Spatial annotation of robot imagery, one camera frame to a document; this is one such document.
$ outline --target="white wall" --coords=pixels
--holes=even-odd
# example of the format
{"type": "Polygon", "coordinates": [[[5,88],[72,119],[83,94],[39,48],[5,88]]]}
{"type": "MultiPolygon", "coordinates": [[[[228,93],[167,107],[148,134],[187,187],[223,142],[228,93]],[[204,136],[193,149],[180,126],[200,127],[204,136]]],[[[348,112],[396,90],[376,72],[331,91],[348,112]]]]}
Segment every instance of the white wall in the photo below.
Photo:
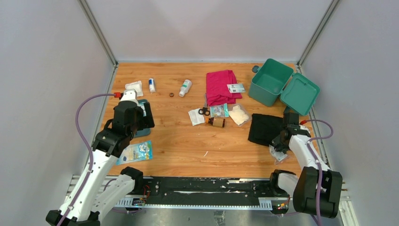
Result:
{"type": "Polygon", "coordinates": [[[321,88],[316,117],[335,128],[329,159],[362,226],[399,222],[398,11],[393,0],[341,1],[304,65],[321,88]]]}
{"type": "MultiPolygon", "coordinates": [[[[0,1],[0,225],[43,226],[87,150],[75,111],[112,66],[76,0],[0,1]]],[[[91,140],[103,100],[84,107],[91,140]]]]}
{"type": "Polygon", "coordinates": [[[119,61],[299,60],[331,0],[88,0],[119,61]]]}

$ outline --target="red connector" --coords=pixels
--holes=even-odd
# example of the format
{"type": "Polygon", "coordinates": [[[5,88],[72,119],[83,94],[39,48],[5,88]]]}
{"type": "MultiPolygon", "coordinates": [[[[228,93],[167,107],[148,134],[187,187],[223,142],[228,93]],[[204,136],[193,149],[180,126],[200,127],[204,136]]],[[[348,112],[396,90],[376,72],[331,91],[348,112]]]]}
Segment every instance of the red connector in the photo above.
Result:
{"type": "Polygon", "coordinates": [[[120,92],[116,92],[116,93],[114,93],[115,94],[115,97],[116,98],[121,98],[122,97],[122,94],[120,93],[120,92]]]}

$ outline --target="container lid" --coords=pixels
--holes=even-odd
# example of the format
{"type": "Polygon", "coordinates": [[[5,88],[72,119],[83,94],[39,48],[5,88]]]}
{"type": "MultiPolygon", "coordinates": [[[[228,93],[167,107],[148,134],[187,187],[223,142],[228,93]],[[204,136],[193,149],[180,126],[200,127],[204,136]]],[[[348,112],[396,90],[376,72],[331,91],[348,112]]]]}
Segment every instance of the container lid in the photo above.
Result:
{"type": "Polygon", "coordinates": [[[320,88],[300,73],[295,73],[281,93],[280,100],[300,115],[307,115],[314,104],[320,88]]]}

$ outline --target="blue plastic package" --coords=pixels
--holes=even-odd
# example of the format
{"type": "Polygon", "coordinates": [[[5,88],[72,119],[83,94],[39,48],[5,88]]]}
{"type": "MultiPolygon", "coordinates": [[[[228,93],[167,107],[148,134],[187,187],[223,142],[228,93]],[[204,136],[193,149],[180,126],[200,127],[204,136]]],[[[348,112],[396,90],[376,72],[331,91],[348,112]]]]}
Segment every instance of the blue plastic package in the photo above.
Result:
{"type": "Polygon", "coordinates": [[[212,106],[209,111],[211,112],[211,117],[229,117],[227,104],[212,106]]]}
{"type": "Polygon", "coordinates": [[[116,161],[116,165],[149,159],[152,159],[152,144],[150,140],[127,146],[116,161]]]}

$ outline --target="wooden table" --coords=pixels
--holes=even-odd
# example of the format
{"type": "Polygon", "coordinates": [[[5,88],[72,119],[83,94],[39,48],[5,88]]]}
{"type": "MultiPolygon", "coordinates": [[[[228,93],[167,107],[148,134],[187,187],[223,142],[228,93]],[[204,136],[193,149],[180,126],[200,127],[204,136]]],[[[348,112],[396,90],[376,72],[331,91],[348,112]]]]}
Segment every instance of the wooden table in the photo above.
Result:
{"type": "MultiPolygon", "coordinates": [[[[217,128],[207,124],[192,126],[188,111],[204,104],[206,74],[221,70],[233,70],[238,83],[249,90],[254,76],[251,69],[262,64],[230,63],[121,63],[116,73],[112,92],[123,92],[125,84],[141,80],[144,96],[151,104],[155,128],[146,137],[134,138],[130,143],[152,141],[153,159],[114,166],[110,175],[119,175],[126,166],[144,172],[146,176],[190,176],[190,177],[239,177],[268,178],[275,169],[289,170],[300,175],[301,170],[292,152],[284,163],[275,165],[269,148],[248,141],[251,123],[238,127],[231,118],[226,118],[226,127],[217,128]],[[153,77],[156,93],[148,89],[148,79],[153,77]],[[190,91],[182,98],[178,93],[185,79],[192,81],[190,91]]],[[[117,98],[110,98],[103,118],[113,117],[117,98]]],[[[273,107],[250,98],[243,93],[237,99],[250,113],[269,114],[282,117],[285,105],[278,100],[273,107]]]]}

